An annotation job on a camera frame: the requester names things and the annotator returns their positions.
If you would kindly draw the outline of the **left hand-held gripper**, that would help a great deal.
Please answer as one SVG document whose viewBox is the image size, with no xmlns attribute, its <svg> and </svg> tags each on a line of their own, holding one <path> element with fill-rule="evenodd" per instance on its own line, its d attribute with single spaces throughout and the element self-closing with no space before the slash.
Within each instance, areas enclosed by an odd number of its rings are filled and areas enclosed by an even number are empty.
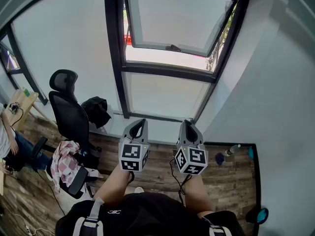
<svg viewBox="0 0 315 236">
<path fill-rule="evenodd" d="M 148 160 L 150 145 L 134 142 L 148 140 L 148 121 L 143 118 L 129 124 L 119 142 L 119 164 L 124 171 L 141 172 Z"/>
</svg>

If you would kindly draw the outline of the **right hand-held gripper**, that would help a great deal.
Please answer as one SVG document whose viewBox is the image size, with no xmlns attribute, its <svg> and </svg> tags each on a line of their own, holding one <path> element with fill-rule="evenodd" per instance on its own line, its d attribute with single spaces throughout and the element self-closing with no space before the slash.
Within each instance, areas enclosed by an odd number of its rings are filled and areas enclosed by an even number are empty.
<svg viewBox="0 0 315 236">
<path fill-rule="evenodd" d="M 194 145 L 202 144 L 201 132 L 190 121 L 184 120 L 179 131 L 179 143 L 186 140 Z M 180 146 L 174 156 L 179 172 L 186 175 L 200 175 L 208 167 L 208 151 L 204 145 Z"/>
</svg>

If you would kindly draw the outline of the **person's left forearm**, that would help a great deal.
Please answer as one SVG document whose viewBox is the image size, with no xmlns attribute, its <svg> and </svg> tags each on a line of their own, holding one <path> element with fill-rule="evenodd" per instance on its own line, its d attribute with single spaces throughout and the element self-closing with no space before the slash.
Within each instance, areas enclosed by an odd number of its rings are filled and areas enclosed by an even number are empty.
<svg viewBox="0 0 315 236">
<path fill-rule="evenodd" d="M 100 198 L 109 207 L 117 206 L 124 198 L 129 178 L 130 172 L 122 170 L 118 164 L 93 199 Z"/>
</svg>

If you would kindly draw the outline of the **person's right forearm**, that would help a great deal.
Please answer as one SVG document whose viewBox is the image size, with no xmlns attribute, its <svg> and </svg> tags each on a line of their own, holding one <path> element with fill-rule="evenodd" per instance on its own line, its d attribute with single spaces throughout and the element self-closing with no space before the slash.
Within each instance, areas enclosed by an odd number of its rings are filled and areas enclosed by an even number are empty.
<svg viewBox="0 0 315 236">
<path fill-rule="evenodd" d="M 184 187 L 185 205 L 190 212 L 201 218 L 215 211 L 201 175 L 192 176 Z"/>
</svg>

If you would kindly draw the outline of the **grey framed awning window sash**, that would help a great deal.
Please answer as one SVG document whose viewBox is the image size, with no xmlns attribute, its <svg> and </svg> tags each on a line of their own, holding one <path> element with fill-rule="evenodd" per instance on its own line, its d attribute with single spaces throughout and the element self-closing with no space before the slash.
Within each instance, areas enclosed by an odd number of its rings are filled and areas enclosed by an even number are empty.
<svg viewBox="0 0 315 236">
<path fill-rule="evenodd" d="M 131 42 L 135 48 L 208 57 L 237 0 L 127 0 Z"/>
</svg>

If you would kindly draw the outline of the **black framed side window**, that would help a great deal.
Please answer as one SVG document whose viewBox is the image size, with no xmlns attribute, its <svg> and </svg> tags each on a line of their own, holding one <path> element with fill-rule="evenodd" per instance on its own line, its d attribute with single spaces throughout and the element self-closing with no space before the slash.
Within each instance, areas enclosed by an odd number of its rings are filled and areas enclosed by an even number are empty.
<svg viewBox="0 0 315 236">
<path fill-rule="evenodd" d="M 0 30 L 0 40 L 2 40 L 5 35 L 8 36 L 8 40 L 10 43 L 10 46 L 12 48 L 13 54 L 15 58 L 17 59 L 17 62 L 20 66 L 20 69 L 22 73 L 24 74 L 26 80 L 28 81 L 31 88 L 34 90 L 34 92 L 37 92 L 39 94 L 39 99 L 43 105 L 46 105 L 48 103 L 48 98 L 45 96 L 45 94 L 42 92 L 40 87 L 37 85 L 36 81 L 33 78 L 32 73 L 30 72 L 27 63 L 22 55 L 22 52 L 20 50 L 18 41 L 15 37 L 15 33 L 13 31 L 12 23 L 7 23 L 1 30 Z"/>
</svg>

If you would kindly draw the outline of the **clear plastic water bottle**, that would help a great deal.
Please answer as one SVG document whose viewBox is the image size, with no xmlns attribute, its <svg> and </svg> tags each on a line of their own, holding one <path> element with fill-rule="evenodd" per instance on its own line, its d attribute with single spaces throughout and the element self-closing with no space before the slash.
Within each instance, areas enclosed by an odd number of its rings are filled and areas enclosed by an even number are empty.
<svg viewBox="0 0 315 236">
<path fill-rule="evenodd" d="M 224 155 L 226 157 L 232 156 L 233 154 L 237 153 L 241 148 L 240 144 L 233 145 L 231 148 L 228 148 L 225 152 Z"/>
</svg>

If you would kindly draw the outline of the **black jacket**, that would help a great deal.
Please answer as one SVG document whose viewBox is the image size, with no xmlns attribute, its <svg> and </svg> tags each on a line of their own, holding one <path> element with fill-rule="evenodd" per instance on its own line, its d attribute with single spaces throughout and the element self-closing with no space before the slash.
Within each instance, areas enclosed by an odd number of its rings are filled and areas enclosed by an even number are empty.
<svg viewBox="0 0 315 236">
<path fill-rule="evenodd" d="M 81 104 L 86 112 L 89 122 L 101 128 L 108 123 L 111 116 L 107 113 L 108 105 L 106 99 L 98 96 L 92 97 Z"/>
</svg>

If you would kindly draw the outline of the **black mesh office chair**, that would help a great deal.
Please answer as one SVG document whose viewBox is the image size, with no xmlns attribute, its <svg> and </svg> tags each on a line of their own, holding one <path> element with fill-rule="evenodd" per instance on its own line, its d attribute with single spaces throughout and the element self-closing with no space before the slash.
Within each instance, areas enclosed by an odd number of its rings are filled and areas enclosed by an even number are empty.
<svg viewBox="0 0 315 236">
<path fill-rule="evenodd" d="M 74 86 L 78 75 L 76 72 L 59 69 L 53 73 L 49 80 L 52 91 L 49 92 L 58 131 L 65 137 L 64 141 L 74 141 L 79 144 L 80 149 L 74 158 L 81 166 L 70 187 L 62 182 L 61 190 L 74 199 L 82 197 L 91 198 L 92 191 L 89 182 L 101 177 L 97 170 L 101 149 L 94 147 L 89 142 L 89 119 L 84 109 L 78 104 L 74 95 Z M 42 145 L 42 149 L 54 154 L 56 148 Z M 52 181 L 51 167 L 52 157 L 47 165 L 46 172 Z"/>
</svg>

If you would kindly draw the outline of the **pink checkered cloth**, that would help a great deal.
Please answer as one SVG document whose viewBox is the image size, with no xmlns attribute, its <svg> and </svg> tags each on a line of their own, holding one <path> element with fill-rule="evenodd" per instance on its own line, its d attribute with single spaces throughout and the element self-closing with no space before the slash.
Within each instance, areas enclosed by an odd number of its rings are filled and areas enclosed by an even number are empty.
<svg viewBox="0 0 315 236">
<path fill-rule="evenodd" d="M 81 166 L 79 166 L 78 161 L 74 158 L 79 149 L 79 144 L 74 141 L 62 141 L 56 148 L 52 156 L 50 170 L 57 193 L 61 189 L 60 182 L 64 183 L 66 187 L 70 187 L 80 170 Z"/>
</svg>

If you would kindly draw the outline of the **person's black t-shirt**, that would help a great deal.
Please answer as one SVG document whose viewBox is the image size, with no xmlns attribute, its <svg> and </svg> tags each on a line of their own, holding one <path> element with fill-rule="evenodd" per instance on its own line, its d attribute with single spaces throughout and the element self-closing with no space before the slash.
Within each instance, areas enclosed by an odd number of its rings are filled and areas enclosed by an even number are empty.
<svg viewBox="0 0 315 236">
<path fill-rule="evenodd" d="M 98 198 L 75 204 L 55 227 L 56 236 L 245 236 L 231 211 L 199 218 L 164 194 L 128 194 L 116 207 Z"/>
</svg>

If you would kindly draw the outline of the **black round blue-lens object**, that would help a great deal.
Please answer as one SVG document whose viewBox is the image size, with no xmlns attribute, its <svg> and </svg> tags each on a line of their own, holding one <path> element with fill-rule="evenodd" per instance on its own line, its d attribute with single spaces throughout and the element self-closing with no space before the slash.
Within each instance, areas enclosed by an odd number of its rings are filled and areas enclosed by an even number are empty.
<svg viewBox="0 0 315 236">
<path fill-rule="evenodd" d="M 246 221 L 253 224 L 263 224 L 269 216 L 267 208 L 253 208 L 246 214 Z"/>
</svg>

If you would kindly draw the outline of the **light wooden table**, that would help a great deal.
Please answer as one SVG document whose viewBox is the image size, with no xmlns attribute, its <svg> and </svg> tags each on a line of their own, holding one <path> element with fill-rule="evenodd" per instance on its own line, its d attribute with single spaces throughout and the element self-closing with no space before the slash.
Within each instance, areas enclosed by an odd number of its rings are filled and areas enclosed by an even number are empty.
<svg viewBox="0 0 315 236">
<path fill-rule="evenodd" d="M 36 105 L 37 98 L 39 94 L 37 92 L 30 92 L 30 96 L 26 96 L 24 91 L 17 89 L 10 99 L 4 112 L 8 118 L 9 124 L 16 130 L 19 131 L 28 117 L 32 115 L 31 109 L 35 109 L 44 119 L 46 119 L 54 128 L 58 128 L 55 120 L 49 118 L 49 116 L 44 112 L 44 107 L 39 107 Z M 15 113 L 12 113 L 9 109 L 10 104 L 18 103 L 19 108 Z"/>
</svg>

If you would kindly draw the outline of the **black window frame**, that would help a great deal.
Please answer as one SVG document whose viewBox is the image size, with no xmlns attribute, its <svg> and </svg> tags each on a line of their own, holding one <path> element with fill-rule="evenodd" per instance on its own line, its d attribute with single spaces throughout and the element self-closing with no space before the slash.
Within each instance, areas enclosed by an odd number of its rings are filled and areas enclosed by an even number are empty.
<svg viewBox="0 0 315 236">
<path fill-rule="evenodd" d="M 135 48 L 127 0 L 104 0 L 110 57 L 122 114 L 197 122 L 230 57 L 250 0 L 237 0 L 208 57 L 180 52 Z"/>
</svg>

